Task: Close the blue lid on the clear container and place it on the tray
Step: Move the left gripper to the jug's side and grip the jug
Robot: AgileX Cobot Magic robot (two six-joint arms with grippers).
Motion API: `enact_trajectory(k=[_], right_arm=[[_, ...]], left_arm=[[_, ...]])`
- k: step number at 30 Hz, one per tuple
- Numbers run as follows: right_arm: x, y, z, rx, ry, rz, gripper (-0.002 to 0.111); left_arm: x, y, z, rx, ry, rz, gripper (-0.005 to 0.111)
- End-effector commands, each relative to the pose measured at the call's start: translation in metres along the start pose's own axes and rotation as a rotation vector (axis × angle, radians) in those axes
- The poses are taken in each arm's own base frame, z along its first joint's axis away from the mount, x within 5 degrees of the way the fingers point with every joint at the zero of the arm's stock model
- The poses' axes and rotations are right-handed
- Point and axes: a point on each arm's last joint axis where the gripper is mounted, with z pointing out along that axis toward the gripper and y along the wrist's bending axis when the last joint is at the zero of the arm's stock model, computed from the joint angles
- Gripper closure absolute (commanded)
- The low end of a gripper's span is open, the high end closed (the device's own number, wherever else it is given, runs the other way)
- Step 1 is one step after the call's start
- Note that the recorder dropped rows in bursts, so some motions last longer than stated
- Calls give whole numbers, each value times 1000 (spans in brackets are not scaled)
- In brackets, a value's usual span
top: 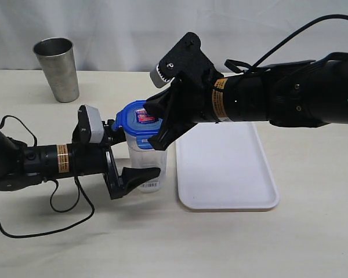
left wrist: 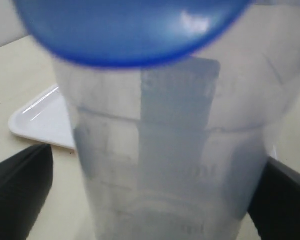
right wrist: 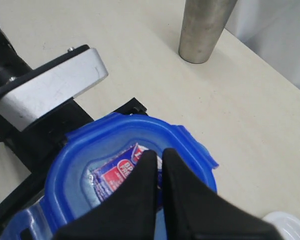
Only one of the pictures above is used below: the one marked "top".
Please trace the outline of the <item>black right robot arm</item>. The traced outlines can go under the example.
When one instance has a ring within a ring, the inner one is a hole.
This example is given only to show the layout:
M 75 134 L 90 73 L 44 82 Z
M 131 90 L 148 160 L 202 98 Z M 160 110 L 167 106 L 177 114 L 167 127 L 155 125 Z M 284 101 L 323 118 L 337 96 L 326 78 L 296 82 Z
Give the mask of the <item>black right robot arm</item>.
M 205 122 L 269 122 L 277 127 L 348 125 L 348 53 L 321 60 L 252 68 L 231 60 L 236 71 L 224 76 L 201 50 L 197 34 L 186 33 L 159 61 L 161 92 L 144 103 L 161 119 L 151 146 L 164 151 L 195 125 Z

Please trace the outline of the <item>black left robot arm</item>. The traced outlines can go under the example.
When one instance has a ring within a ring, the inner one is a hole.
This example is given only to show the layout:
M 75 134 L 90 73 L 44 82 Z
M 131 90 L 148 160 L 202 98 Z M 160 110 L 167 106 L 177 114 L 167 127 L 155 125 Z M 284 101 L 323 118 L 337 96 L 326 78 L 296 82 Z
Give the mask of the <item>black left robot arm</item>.
M 0 191 L 18 191 L 28 186 L 62 178 L 102 174 L 111 199 L 129 194 L 141 184 L 157 178 L 158 167 L 124 167 L 118 171 L 111 147 L 126 141 L 115 121 L 103 121 L 90 105 L 78 108 L 78 122 L 72 140 L 62 145 L 32 146 L 1 132 Z

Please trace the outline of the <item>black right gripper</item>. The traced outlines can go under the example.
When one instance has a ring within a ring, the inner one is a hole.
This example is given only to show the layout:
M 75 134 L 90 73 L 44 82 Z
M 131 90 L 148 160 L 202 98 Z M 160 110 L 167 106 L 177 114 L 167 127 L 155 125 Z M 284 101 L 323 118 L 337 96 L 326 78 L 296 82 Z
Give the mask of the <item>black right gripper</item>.
M 162 73 L 173 78 L 164 91 L 144 103 L 149 115 L 162 119 L 157 135 L 148 139 L 157 151 L 171 143 L 197 123 L 219 122 L 212 106 L 215 81 L 223 77 L 201 51 L 197 34 L 186 33 L 159 61 Z

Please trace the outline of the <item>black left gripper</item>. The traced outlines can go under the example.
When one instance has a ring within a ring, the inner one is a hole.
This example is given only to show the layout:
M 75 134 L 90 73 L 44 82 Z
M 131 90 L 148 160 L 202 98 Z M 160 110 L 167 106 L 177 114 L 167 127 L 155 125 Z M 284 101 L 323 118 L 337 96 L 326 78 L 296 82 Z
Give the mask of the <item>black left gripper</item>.
M 124 167 L 120 176 L 111 147 L 126 142 L 123 127 L 114 119 L 102 120 L 103 139 L 99 144 L 94 144 L 89 142 L 90 127 L 85 105 L 78 108 L 77 119 L 71 137 L 74 170 L 77 175 L 102 174 L 110 199 L 120 199 L 141 184 L 159 177 L 161 169 L 157 167 Z

